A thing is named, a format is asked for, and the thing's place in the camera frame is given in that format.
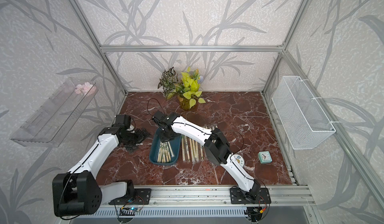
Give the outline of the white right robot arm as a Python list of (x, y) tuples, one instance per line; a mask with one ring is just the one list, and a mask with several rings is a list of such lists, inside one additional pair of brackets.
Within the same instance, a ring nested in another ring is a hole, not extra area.
[(229, 142), (221, 130), (198, 126), (175, 112), (165, 115), (158, 111), (152, 120), (162, 130), (160, 138), (163, 142), (173, 140), (179, 135), (195, 140), (204, 147), (210, 162), (222, 166), (232, 176), (244, 195), (255, 199), (260, 193), (260, 183), (236, 161), (235, 154), (231, 152)]

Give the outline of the teal plastic storage box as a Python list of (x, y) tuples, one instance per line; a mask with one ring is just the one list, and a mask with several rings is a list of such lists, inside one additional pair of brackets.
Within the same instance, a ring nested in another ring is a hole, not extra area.
[(162, 142), (160, 134), (162, 134), (162, 130), (158, 128), (152, 142), (149, 160), (157, 165), (173, 165), (178, 161), (181, 136), (168, 142)]

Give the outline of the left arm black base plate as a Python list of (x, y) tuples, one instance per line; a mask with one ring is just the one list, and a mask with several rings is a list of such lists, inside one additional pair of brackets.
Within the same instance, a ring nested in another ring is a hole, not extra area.
[(150, 202), (151, 189), (135, 189), (132, 194), (128, 193), (123, 197), (110, 201), (109, 205), (139, 205), (145, 206)]

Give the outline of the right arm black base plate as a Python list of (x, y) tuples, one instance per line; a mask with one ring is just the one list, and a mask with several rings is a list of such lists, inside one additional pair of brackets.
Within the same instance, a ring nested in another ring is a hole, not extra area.
[(238, 187), (230, 188), (231, 204), (265, 204), (269, 205), (272, 203), (269, 189), (260, 188), (258, 194), (251, 194), (245, 192)]

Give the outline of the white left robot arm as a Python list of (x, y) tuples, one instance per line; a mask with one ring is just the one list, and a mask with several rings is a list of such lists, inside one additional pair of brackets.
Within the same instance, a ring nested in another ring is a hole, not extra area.
[(104, 128), (95, 144), (67, 173), (53, 179), (53, 204), (57, 217), (94, 214), (102, 204), (119, 198), (133, 203), (137, 192), (131, 180), (99, 186), (97, 175), (110, 155), (120, 144), (131, 147), (142, 143), (149, 133), (133, 128), (131, 117), (117, 115), (114, 124)]

